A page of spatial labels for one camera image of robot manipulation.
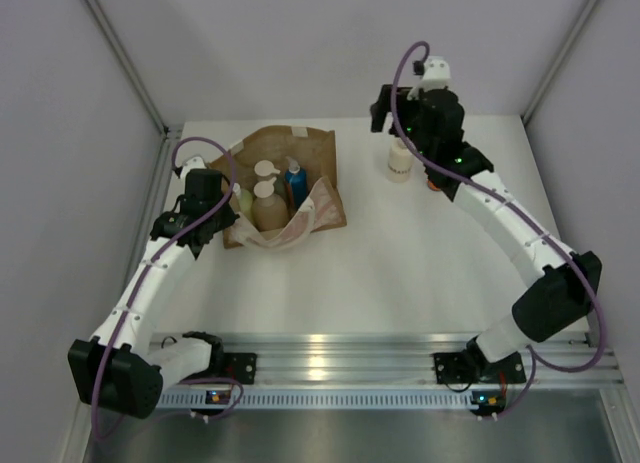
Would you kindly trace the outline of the dark blue spray bottle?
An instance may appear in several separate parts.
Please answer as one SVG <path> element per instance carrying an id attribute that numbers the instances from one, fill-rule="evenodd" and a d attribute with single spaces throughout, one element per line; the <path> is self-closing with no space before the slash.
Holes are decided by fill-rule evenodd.
<path id="1" fill-rule="evenodd" d="M 287 156 L 288 168 L 285 172 L 285 183 L 293 208 L 298 210 L 308 196 L 307 174 L 299 162 Z"/>

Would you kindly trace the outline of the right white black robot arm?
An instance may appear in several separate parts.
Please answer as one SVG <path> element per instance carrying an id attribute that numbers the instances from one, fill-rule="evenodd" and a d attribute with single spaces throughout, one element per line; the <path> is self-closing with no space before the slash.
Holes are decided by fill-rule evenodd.
<path id="1" fill-rule="evenodd" d="M 484 229 L 526 286 L 506 317 L 457 353 L 465 380 L 490 379 L 522 348 L 594 311 L 600 259 L 574 252 L 513 197 L 490 160 L 465 141 L 464 109 L 455 93 L 444 88 L 413 94 L 408 87 L 384 84 L 370 114 L 374 133 L 393 118 L 390 134 L 424 164 L 429 183 Z"/>

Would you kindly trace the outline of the white round cap bottle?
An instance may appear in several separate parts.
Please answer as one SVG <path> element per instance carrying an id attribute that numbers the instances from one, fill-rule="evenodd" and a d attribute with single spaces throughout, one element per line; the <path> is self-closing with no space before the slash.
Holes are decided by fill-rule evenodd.
<path id="1" fill-rule="evenodd" d="M 387 159 L 387 178 L 393 183 L 406 182 L 411 174 L 414 156 L 400 138 L 391 143 Z"/>

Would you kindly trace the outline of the beige pump bottle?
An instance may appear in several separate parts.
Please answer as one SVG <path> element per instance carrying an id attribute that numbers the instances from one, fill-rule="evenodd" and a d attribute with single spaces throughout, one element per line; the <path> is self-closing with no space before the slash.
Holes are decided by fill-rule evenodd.
<path id="1" fill-rule="evenodd" d="M 289 213 L 282 197 L 275 192 L 274 179 L 260 181 L 254 186 L 252 215 L 260 232 L 284 228 L 289 222 Z"/>

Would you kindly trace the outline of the blue orange spray bottle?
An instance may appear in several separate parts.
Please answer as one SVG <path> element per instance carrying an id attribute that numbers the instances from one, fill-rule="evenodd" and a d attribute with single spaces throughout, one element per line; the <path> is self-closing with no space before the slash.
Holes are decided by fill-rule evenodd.
<path id="1" fill-rule="evenodd" d="M 440 192 L 441 189 L 438 188 L 430 179 L 427 179 L 427 186 L 431 191 Z"/>

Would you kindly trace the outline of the burlap canvas tote bag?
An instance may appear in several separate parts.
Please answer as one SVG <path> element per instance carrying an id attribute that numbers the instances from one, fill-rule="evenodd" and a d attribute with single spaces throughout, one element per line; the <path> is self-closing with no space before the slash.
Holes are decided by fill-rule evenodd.
<path id="1" fill-rule="evenodd" d="M 229 148 L 234 167 L 220 157 L 207 164 L 224 176 L 236 173 L 240 188 L 251 192 L 259 181 L 256 165 L 261 161 L 273 164 L 272 175 L 283 181 L 289 164 L 296 162 L 306 172 L 308 196 L 296 209 L 285 185 L 283 200 L 289 213 L 287 224 L 281 228 L 260 230 L 249 218 L 240 214 L 236 222 L 223 231 L 226 249 L 247 247 L 255 250 L 277 251 L 293 247 L 311 233 L 341 228 L 347 225 L 344 205 L 338 191 L 337 145 L 333 130 L 306 126 L 271 125 L 260 128 Z"/>

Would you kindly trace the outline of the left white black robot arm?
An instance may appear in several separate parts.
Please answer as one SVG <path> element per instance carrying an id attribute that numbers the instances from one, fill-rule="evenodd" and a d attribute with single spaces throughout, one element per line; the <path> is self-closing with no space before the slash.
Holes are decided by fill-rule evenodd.
<path id="1" fill-rule="evenodd" d="M 173 292 L 213 236 L 238 216 L 220 171 L 181 168 L 184 191 L 154 222 L 138 269 L 104 323 L 75 340 L 68 362 L 80 400 L 138 419 L 148 417 L 164 390 L 184 379 L 219 380 L 226 369 L 220 338 L 190 331 L 174 344 L 150 348 Z"/>

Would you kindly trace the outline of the grey-green pump bottle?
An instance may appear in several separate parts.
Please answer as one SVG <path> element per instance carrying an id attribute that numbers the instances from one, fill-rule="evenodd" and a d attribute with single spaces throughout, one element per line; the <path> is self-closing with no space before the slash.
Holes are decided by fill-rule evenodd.
<path id="1" fill-rule="evenodd" d="M 260 160 L 254 165 L 254 173 L 258 182 L 273 181 L 275 186 L 284 183 L 281 171 L 270 160 Z"/>

